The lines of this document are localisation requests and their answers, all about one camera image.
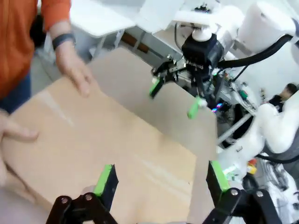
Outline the person's left hand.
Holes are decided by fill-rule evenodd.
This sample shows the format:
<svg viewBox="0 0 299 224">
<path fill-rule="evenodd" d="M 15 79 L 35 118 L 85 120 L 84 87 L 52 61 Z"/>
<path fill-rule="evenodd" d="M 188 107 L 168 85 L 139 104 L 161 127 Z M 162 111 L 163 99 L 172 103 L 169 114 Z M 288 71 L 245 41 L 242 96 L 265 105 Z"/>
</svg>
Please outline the person's left hand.
<svg viewBox="0 0 299 224">
<path fill-rule="evenodd" d="M 82 96 L 90 94 L 93 76 L 85 62 L 77 54 L 72 42 L 60 44 L 56 50 L 56 64 L 61 74 L 66 75 Z"/>
</svg>

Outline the left gripper green-padded right finger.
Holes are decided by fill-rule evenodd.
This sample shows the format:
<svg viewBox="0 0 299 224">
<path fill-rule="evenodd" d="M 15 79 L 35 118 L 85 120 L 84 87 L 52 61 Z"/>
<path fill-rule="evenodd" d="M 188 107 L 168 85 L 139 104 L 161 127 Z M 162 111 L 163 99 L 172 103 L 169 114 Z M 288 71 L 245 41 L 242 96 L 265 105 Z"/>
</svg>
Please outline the left gripper green-padded right finger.
<svg viewBox="0 0 299 224">
<path fill-rule="evenodd" d="M 209 162 L 206 182 L 215 208 L 203 223 L 228 224 L 234 217 L 242 218 L 246 224 L 282 223 L 268 191 L 230 187 L 219 162 Z"/>
</svg>

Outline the person's right hand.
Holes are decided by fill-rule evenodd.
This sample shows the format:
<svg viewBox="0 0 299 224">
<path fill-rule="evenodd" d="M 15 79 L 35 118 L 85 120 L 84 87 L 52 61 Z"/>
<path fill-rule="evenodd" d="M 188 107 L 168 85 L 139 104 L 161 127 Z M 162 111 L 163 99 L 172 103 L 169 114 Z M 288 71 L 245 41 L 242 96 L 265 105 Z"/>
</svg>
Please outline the person's right hand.
<svg viewBox="0 0 299 224">
<path fill-rule="evenodd" d="M 13 121 L 9 114 L 0 110 L 0 142 L 4 137 L 8 137 L 17 141 L 32 141 L 38 137 L 38 131 L 33 131 L 22 127 Z M 4 187 L 8 182 L 7 168 L 2 158 L 2 150 L 0 151 L 0 186 Z"/>
</svg>

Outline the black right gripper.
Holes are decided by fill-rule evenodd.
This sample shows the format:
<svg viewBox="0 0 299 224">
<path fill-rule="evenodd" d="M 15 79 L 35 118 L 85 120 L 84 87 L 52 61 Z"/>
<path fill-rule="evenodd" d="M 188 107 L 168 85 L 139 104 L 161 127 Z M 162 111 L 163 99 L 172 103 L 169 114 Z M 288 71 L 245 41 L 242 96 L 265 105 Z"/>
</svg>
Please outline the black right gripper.
<svg viewBox="0 0 299 224">
<path fill-rule="evenodd" d="M 194 119 L 200 108 L 207 107 L 206 91 L 202 76 L 208 76 L 209 71 L 214 69 L 224 53 L 224 47 L 217 40 L 217 35 L 212 34 L 207 41 L 197 41 L 189 35 L 182 46 L 183 56 L 186 59 L 187 71 L 194 77 L 197 95 L 195 102 L 189 109 L 187 116 Z M 164 59 L 158 66 L 153 67 L 153 85 L 149 96 L 155 98 L 161 88 L 170 82 L 178 82 L 178 74 L 185 70 L 185 63 L 179 63 L 174 59 Z"/>
</svg>

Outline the left gripper green-padded left finger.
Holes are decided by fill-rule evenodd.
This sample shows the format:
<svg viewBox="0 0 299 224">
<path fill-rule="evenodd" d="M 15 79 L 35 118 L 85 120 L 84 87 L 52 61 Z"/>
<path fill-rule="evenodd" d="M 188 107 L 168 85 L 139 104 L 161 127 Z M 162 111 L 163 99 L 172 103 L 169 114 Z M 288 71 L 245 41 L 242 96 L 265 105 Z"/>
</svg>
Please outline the left gripper green-padded left finger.
<svg viewBox="0 0 299 224">
<path fill-rule="evenodd" d="M 114 194 L 118 185 L 115 165 L 105 165 L 92 192 L 76 199 L 69 196 L 56 198 L 46 224 L 95 224 L 117 223 L 110 214 Z"/>
</svg>

